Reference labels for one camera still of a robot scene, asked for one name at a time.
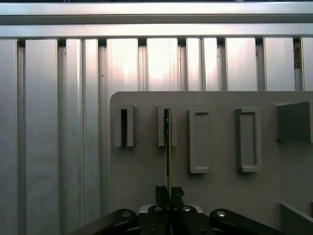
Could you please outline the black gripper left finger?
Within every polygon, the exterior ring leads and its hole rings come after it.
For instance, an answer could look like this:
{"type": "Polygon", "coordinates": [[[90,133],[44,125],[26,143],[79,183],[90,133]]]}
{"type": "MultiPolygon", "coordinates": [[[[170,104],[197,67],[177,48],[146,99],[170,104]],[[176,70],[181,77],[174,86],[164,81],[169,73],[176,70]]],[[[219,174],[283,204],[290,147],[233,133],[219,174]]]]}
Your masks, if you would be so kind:
{"type": "Polygon", "coordinates": [[[156,203],[145,205],[139,213],[118,209],[90,222],[70,235],[168,235],[169,192],[166,186],[156,186],[156,203]]]}

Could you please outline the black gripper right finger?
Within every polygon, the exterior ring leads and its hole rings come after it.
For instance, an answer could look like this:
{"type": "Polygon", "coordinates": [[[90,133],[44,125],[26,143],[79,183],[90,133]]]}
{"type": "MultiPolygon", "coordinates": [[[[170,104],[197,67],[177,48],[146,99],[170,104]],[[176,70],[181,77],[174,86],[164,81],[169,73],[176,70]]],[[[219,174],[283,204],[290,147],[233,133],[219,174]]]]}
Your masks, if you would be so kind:
{"type": "Polygon", "coordinates": [[[171,188],[171,224],[175,235],[283,235],[227,209],[213,210],[209,216],[195,206],[183,202],[181,187],[171,188]]]}

